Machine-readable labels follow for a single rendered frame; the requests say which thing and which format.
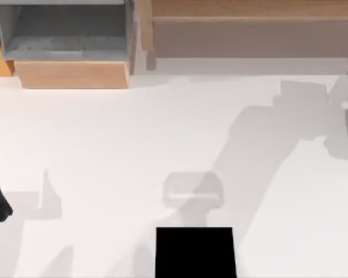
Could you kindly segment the flat black square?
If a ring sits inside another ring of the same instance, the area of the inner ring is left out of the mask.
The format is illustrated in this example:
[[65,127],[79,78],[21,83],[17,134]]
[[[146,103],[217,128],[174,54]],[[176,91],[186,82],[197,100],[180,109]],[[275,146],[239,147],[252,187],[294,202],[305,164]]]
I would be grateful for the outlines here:
[[157,228],[154,278],[237,278],[232,228]]

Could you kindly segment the pale wooden drawer front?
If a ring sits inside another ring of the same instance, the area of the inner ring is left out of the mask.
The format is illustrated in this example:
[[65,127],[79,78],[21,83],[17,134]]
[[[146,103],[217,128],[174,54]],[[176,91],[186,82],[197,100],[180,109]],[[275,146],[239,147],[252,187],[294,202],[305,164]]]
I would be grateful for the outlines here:
[[126,89],[129,61],[15,61],[26,89]]

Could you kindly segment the brown cupboard door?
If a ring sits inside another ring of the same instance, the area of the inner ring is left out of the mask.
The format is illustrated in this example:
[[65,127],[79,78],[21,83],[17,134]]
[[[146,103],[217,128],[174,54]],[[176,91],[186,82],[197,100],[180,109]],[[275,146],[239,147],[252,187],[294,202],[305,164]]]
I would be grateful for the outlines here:
[[348,22],[159,22],[163,58],[347,58]]

